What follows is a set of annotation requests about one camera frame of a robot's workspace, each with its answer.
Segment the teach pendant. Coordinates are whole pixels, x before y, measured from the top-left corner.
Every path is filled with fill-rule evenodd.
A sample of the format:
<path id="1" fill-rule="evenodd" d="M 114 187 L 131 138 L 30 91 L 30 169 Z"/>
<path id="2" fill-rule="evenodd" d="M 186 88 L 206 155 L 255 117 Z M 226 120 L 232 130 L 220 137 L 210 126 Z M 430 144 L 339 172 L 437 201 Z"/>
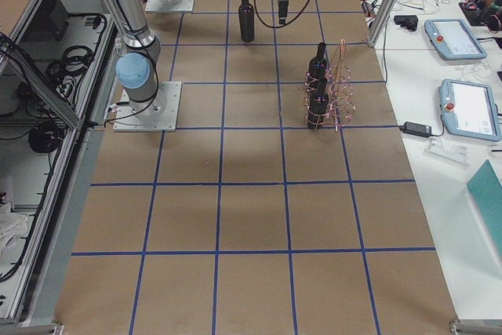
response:
<path id="1" fill-rule="evenodd" d="M 462 19 L 425 20 L 424 30 L 444 60 L 482 60 L 487 57 L 486 51 Z"/>
<path id="2" fill-rule="evenodd" d="M 488 85 L 445 79 L 439 87 L 442 121 L 456 136 L 501 141 L 493 92 Z"/>

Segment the black power adapter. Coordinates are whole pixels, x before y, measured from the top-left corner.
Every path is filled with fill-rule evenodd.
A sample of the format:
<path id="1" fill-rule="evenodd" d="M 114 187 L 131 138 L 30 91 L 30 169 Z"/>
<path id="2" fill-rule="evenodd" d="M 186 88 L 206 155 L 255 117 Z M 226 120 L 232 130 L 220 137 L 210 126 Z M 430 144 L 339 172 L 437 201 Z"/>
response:
<path id="1" fill-rule="evenodd" d="M 415 122 L 404 122 L 399 126 L 399 130 L 404 134 L 409 134 L 416 137 L 429 138 L 432 136 L 430 126 Z"/>

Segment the dark wine bottle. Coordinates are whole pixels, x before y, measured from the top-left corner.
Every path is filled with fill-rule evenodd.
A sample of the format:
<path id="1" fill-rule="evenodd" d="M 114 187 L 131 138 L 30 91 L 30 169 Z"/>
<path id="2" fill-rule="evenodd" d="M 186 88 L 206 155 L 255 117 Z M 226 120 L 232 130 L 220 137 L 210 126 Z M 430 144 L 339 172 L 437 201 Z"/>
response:
<path id="1" fill-rule="evenodd" d="M 243 42 L 252 42 L 255 38 L 254 14 L 254 7 L 249 0 L 241 0 L 241 5 L 238 7 L 238 20 Z"/>
<path id="2" fill-rule="evenodd" d="M 307 111 L 307 126 L 311 129 L 318 129 L 322 126 L 329 103 L 329 96 L 326 94 L 327 78 L 320 78 L 315 87 L 311 90 L 309 106 Z"/>
<path id="3" fill-rule="evenodd" d="M 308 66 L 308 78 L 320 79 L 326 76 L 327 60 L 326 60 L 326 44 L 320 42 L 317 46 L 316 55 L 310 60 Z"/>

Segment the teal folder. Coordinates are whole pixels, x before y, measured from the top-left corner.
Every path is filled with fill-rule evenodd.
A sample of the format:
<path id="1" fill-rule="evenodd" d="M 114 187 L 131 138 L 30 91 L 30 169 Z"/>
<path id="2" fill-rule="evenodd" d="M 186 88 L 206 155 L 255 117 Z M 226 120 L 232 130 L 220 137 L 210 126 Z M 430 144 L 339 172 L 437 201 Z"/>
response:
<path id="1" fill-rule="evenodd" d="M 467 189 L 497 252 L 501 254 L 501 181 L 489 160 L 485 160 L 467 182 Z"/>

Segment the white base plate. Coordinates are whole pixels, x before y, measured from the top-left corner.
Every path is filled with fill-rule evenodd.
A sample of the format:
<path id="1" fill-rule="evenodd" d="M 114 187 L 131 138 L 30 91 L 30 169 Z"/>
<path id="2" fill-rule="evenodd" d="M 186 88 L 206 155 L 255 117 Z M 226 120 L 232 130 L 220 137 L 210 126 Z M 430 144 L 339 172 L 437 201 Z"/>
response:
<path id="1" fill-rule="evenodd" d="M 147 13 L 191 13 L 195 0 L 147 0 Z"/>
<path id="2" fill-rule="evenodd" d="M 182 82 L 161 82 L 152 104 L 131 102 L 125 90 L 117 107 L 113 130 L 118 132 L 174 132 L 180 105 Z"/>

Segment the teach pendant far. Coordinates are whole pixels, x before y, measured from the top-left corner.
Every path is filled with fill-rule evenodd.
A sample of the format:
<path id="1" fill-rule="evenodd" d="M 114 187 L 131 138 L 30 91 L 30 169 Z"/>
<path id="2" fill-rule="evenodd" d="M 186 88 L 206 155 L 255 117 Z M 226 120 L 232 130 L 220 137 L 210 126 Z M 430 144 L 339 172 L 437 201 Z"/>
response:
<path id="1" fill-rule="evenodd" d="M 486 51 L 462 19 L 425 20 L 424 30 L 444 60 L 482 60 L 487 57 Z"/>

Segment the crumpled white cloth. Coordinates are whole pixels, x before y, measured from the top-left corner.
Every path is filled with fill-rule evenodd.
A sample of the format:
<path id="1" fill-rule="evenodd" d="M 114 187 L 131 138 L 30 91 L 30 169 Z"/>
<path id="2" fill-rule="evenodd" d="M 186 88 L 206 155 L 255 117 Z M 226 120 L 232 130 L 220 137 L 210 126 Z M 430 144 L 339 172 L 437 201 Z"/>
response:
<path id="1" fill-rule="evenodd" d="M 28 215 L 13 212 L 13 204 L 1 204 L 1 253 L 28 233 Z"/>

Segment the teach pendant near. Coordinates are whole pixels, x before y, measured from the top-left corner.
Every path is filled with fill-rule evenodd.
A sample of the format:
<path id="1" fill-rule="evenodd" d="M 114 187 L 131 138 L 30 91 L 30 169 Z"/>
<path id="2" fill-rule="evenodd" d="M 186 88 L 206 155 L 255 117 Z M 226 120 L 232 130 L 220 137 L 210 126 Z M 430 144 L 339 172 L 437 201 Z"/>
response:
<path id="1" fill-rule="evenodd" d="M 488 85 L 445 79 L 439 87 L 442 121 L 456 136 L 501 141 L 493 92 Z"/>

